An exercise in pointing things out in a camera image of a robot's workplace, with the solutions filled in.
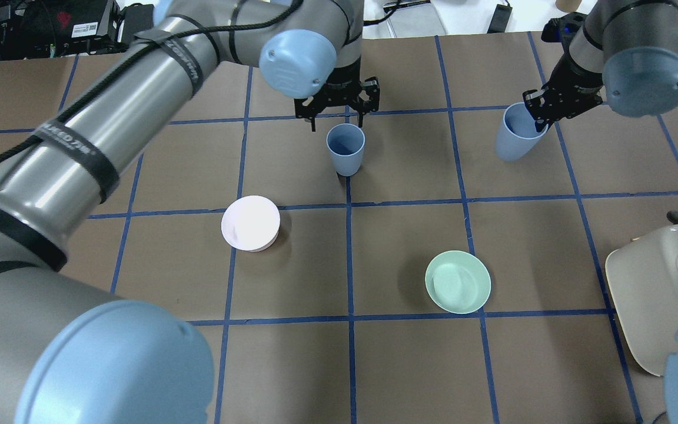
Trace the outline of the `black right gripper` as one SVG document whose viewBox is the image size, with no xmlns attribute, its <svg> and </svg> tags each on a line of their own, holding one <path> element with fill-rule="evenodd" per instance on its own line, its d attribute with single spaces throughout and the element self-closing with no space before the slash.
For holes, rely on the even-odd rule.
<svg viewBox="0 0 678 424">
<path fill-rule="evenodd" d="M 522 97 L 536 131 L 544 131 L 561 119 L 575 118 L 601 105 L 602 86 L 600 73 L 584 69 L 563 54 L 549 80 L 538 90 L 525 91 Z"/>
</svg>

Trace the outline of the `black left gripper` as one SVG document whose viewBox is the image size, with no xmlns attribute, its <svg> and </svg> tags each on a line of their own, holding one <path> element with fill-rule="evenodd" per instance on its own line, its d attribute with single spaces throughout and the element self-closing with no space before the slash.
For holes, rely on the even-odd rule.
<svg viewBox="0 0 678 424">
<path fill-rule="evenodd" d="M 310 99 L 294 100 L 294 115 L 307 119 L 312 132 L 317 131 L 317 115 L 328 107 L 350 107 L 357 112 L 357 126 L 363 128 L 365 115 L 380 108 L 380 82 L 376 76 L 361 79 L 361 58 L 337 67 L 318 93 Z"/>
</svg>

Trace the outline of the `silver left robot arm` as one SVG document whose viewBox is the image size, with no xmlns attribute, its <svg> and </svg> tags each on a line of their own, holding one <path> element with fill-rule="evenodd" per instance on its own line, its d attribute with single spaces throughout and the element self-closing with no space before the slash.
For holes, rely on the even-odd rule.
<svg viewBox="0 0 678 424">
<path fill-rule="evenodd" d="M 67 241 L 222 62 L 316 97 L 361 57 L 363 1 L 159 1 L 124 58 L 0 155 L 0 423 L 204 423 L 214 360 L 168 311 L 60 273 Z"/>
</svg>

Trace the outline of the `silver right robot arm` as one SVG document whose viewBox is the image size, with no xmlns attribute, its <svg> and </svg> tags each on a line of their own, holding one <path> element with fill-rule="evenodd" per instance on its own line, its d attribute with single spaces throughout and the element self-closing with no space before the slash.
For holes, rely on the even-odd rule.
<svg viewBox="0 0 678 424">
<path fill-rule="evenodd" d="M 678 107 L 678 1 L 598 1 L 549 19 L 541 40 L 563 53 L 548 81 L 522 95 L 536 131 L 603 102 L 633 118 Z"/>
</svg>

